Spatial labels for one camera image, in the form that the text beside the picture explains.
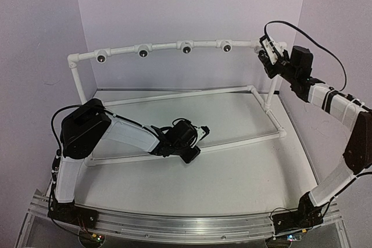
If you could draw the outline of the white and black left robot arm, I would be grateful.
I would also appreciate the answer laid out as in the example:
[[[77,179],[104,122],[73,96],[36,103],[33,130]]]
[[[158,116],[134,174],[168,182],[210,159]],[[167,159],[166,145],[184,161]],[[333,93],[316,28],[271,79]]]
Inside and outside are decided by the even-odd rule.
[[[177,118],[167,127],[145,126],[108,111],[97,98],[58,112],[65,110],[72,112],[62,120],[60,134],[54,135],[58,149],[51,169],[48,217],[80,227],[93,228],[98,217],[97,211],[76,206],[74,197],[80,168],[101,140],[130,145],[154,156],[175,155],[189,164],[201,152],[198,142],[210,132],[207,126],[197,127],[186,118]]]

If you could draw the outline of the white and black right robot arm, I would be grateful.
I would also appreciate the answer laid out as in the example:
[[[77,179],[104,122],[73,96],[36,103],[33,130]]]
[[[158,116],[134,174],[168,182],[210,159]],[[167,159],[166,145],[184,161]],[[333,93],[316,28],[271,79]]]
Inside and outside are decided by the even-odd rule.
[[[276,235],[313,228],[323,223],[332,201],[371,167],[371,109],[354,96],[313,78],[313,54],[304,47],[276,52],[270,45],[262,45],[258,58],[269,78],[282,77],[299,99],[320,108],[351,131],[342,161],[331,174],[299,199],[296,210],[271,215]]]

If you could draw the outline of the white PVC pipe frame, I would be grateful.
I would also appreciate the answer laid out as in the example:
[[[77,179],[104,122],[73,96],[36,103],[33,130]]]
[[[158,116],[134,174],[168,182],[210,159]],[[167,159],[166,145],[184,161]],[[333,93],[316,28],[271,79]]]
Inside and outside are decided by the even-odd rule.
[[[85,95],[83,85],[78,73],[77,65],[81,61],[95,59],[98,63],[103,64],[111,56],[123,55],[127,53],[136,53],[139,57],[145,58],[153,51],[162,50],[179,50],[184,54],[189,54],[194,48],[217,48],[221,49],[223,52],[228,53],[233,47],[242,48],[252,48],[255,51],[260,48],[258,41],[234,41],[230,39],[218,39],[215,41],[177,41],[161,44],[139,44],[134,46],[125,46],[121,48],[104,48],[97,49],[93,52],[88,53],[75,53],[70,54],[67,57],[67,62],[71,69],[73,75],[74,83],[77,88],[79,98],[82,103],[87,102],[87,97]],[[201,147],[201,152],[215,152],[218,150],[224,150],[229,148],[237,148],[240,146],[250,145],[253,143],[264,142],[271,139],[283,138],[286,136],[287,132],[285,128],[279,123],[275,115],[271,111],[271,100],[274,95],[274,90],[276,88],[277,80],[273,79],[270,85],[270,90],[267,94],[267,98],[263,99],[257,89],[253,85],[246,85],[243,87],[232,87],[232,88],[220,88],[220,89],[203,89],[199,91],[182,92],[179,94],[170,95],[158,95],[158,96],[147,96],[134,99],[123,99],[123,100],[113,100],[105,101],[104,106],[120,106],[129,105],[135,103],[146,103],[160,100],[173,100],[180,98],[189,98],[195,96],[207,96],[207,95],[218,95],[218,94],[230,94],[236,92],[250,92],[254,95],[256,101],[260,104],[262,110],[265,112],[266,116],[274,125],[276,131],[273,134],[257,136],[254,138],[243,139],[234,142],[219,143],[216,145],[210,145],[206,147]],[[193,144],[196,137],[195,128],[191,122],[185,121],[181,125],[180,120],[177,119],[176,122],[171,127],[154,128],[147,127],[141,124],[132,123],[129,120],[124,120],[123,124],[127,125],[128,128],[125,130],[124,134],[121,135],[116,140],[121,143],[125,143],[131,146],[136,146],[138,148],[144,149],[144,142],[139,138],[140,132],[144,132],[148,136],[154,137],[154,142],[150,145],[146,152],[154,156],[179,156],[180,152],[187,147],[197,146]]]

